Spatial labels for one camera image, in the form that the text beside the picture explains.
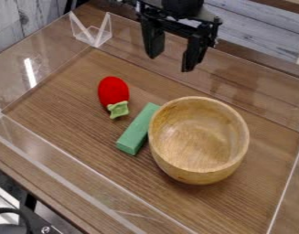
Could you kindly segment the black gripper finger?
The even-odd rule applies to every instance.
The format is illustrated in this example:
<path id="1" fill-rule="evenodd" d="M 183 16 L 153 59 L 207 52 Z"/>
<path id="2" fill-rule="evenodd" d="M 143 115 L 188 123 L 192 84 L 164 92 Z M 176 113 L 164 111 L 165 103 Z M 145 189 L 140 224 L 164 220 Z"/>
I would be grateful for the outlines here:
<path id="1" fill-rule="evenodd" d="M 155 19 L 140 17 L 141 36 L 147 55 L 155 59 L 164 52 L 164 30 Z"/>
<path id="2" fill-rule="evenodd" d="M 192 34 L 188 37 L 187 49 L 181 58 L 181 71 L 189 72 L 201 62 L 207 52 L 207 38 L 200 34 Z"/>

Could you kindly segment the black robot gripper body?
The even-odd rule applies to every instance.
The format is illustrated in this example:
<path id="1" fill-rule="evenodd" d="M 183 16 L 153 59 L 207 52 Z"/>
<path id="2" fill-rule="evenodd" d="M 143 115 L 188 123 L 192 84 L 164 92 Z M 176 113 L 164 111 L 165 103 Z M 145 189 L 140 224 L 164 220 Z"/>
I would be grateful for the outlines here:
<path id="1" fill-rule="evenodd" d="M 204 7 L 204 0 L 135 0 L 136 12 L 157 23 L 157 27 L 188 38 L 200 33 L 213 47 L 221 19 Z"/>

